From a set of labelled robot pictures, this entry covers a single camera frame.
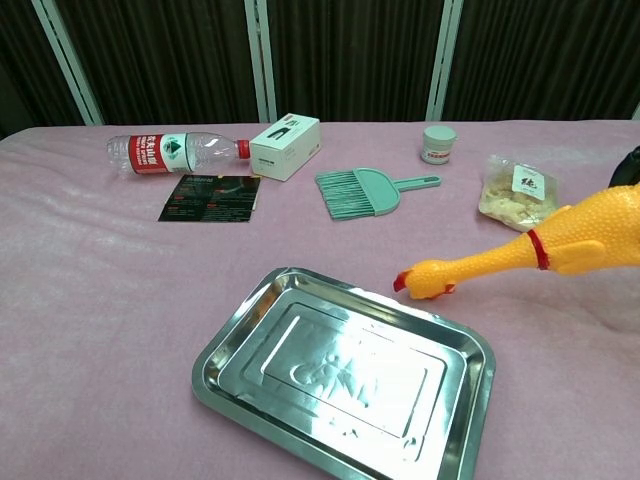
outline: black object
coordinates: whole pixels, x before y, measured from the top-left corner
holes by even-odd
[[[275,132],[272,132],[267,138],[275,138],[276,140],[279,140],[280,137],[283,137],[289,130],[291,129],[287,127],[282,127],[276,130]]]
[[[613,172],[609,186],[636,185],[637,183],[640,183],[640,146],[620,162]]]
[[[183,175],[159,222],[248,222],[259,177]]]

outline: pink fabric surface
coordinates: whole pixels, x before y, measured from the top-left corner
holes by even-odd
[[[205,129],[251,138],[263,125],[32,129],[0,142],[0,478],[326,478],[191,392],[197,355],[284,266],[486,338],[497,371],[476,478],[636,478],[640,269],[511,271],[432,302],[397,295],[392,282],[419,260],[517,235],[477,213],[490,154],[556,175],[563,203],[575,203],[607,186],[640,143],[640,122],[450,125],[451,162],[429,166],[424,123],[323,124],[322,150],[289,181],[264,179],[246,224],[158,222],[179,177],[120,179],[105,143]],[[360,166],[443,183],[403,194],[390,215],[332,222],[314,175]]]

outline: red cap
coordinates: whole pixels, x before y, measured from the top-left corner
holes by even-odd
[[[249,158],[249,140],[238,140],[238,156],[240,158]]]

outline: jar lid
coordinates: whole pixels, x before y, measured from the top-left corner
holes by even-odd
[[[424,139],[436,145],[447,145],[456,138],[458,135],[455,130],[444,125],[433,125],[424,129]]]

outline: rubber chicken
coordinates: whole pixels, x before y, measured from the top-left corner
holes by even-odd
[[[413,299],[436,298],[465,280],[515,268],[575,275],[623,266],[640,266],[640,184],[608,188],[562,207],[501,247],[418,263],[400,273],[393,287],[408,288]]]

